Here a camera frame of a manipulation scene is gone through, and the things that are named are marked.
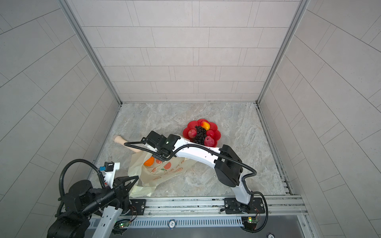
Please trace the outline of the orange tangerine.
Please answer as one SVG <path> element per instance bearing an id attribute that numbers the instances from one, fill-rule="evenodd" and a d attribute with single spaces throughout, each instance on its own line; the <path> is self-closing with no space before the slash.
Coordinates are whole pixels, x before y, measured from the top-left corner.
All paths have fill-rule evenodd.
<path id="1" fill-rule="evenodd" d="M 153 166 L 155 163 L 155 159 L 153 157 L 150 157 L 149 159 L 147 159 L 145 162 L 144 162 L 144 165 L 146 167 L 151 167 Z"/>

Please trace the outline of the cream plastic fruit bag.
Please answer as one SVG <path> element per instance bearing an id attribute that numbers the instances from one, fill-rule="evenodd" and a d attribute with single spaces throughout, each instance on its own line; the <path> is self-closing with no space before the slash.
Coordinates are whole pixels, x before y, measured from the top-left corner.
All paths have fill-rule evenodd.
<path id="1" fill-rule="evenodd" d="M 153 166 L 146 167 L 144 162 L 150 157 L 153 155 L 145 151 L 132 155 L 128 176 L 139 176 L 139 180 L 130 191 L 130 197 L 153 195 L 161 183 L 184 174 L 196 163 L 195 160 L 189 158 L 173 157 L 166 162 L 155 159 Z"/>

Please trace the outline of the pink strawberry fruit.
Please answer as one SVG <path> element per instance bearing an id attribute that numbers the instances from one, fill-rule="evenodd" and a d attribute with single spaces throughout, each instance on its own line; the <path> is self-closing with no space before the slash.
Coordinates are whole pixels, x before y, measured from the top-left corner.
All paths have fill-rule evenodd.
<path id="1" fill-rule="evenodd" d="M 194 138 L 196 138 L 196 136 L 197 136 L 197 131 L 195 129 L 191 129 L 188 131 L 188 137 L 190 139 L 194 139 Z"/>

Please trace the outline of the black grape bunch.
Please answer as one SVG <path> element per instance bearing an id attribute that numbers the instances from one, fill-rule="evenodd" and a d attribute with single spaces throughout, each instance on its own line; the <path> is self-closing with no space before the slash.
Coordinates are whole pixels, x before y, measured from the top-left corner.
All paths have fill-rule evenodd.
<path id="1" fill-rule="evenodd" d="M 193 142 L 196 144 L 204 145 L 204 139 L 206 138 L 206 130 L 204 130 L 200 126 L 195 127 L 195 129 L 197 131 L 197 136 L 193 139 Z"/>

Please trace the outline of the pink dragon fruit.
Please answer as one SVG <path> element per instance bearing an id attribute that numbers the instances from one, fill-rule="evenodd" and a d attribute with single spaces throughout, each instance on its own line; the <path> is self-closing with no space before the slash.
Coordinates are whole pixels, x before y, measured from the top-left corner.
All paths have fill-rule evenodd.
<path id="1" fill-rule="evenodd" d="M 215 140 L 212 137 L 207 136 L 204 139 L 204 145 L 207 147 L 215 147 Z"/>

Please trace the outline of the yellow red mango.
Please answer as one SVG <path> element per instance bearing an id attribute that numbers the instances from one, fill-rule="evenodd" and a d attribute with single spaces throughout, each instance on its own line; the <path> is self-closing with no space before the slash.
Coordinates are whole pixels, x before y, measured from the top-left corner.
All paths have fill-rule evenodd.
<path id="1" fill-rule="evenodd" d="M 200 122 L 200 127 L 203 128 L 206 131 L 210 130 L 210 124 L 207 121 Z"/>

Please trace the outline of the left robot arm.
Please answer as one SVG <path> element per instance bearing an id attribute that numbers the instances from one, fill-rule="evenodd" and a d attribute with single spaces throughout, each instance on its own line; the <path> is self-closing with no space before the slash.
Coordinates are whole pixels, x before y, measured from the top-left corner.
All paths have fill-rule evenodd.
<path id="1" fill-rule="evenodd" d="M 138 176 L 118 177 L 113 187 L 93 188 L 89 180 L 75 183 L 62 197 L 65 212 L 48 229 L 49 238 L 83 238 L 90 227 L 92 214 L 103 210 L 94 238 L 108 238 L 111 234 L 122 235 L 132 219 L 118 220 L 122 214 L 132 211 L 130 190 L 139 180 Z"/>

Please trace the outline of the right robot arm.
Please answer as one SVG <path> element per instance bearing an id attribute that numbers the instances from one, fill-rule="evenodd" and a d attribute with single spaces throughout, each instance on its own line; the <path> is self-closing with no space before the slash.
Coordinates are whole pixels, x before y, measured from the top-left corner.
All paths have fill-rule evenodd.
<path id="1" fill-rule="evenodd" d="M 246 178 L 255 176 L 257 172 L 244 164 L 230 146 L 212 148 L 178 135 L 165 137 L 154 131 L 144 137 L 141 143 L 148 148 L 148 152 L 153 153 L 154 158 L 163 162 L 184 157 L 210 166 L 215 170 L 218 180 L 232 188 L 237 202 L 249 205 L 252 195 L 246 185 Z"/>

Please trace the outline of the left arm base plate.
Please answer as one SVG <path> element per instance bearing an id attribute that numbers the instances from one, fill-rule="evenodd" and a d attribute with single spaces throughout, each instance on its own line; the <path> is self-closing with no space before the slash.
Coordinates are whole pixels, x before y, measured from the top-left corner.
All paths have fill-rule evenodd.
<path id="1" fill-rule="evenodd" d="M 131 217 L 142 216 L 145 211 L 146 202 L 146 199 L 130 199 L 130 207 L 124 215 Z"/>

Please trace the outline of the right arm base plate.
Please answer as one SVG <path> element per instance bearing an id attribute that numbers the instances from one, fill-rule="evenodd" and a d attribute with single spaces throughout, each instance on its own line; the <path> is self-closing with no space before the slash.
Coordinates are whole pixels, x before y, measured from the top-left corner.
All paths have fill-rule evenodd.
<path id="1" fill-rule="evenodd" d="M 224 211 L 226 214 L 264 214 L 265 204 L 260 197 L 252 197 L 249 204 L 243 204 L 236 198 L 224 198 Z"/>

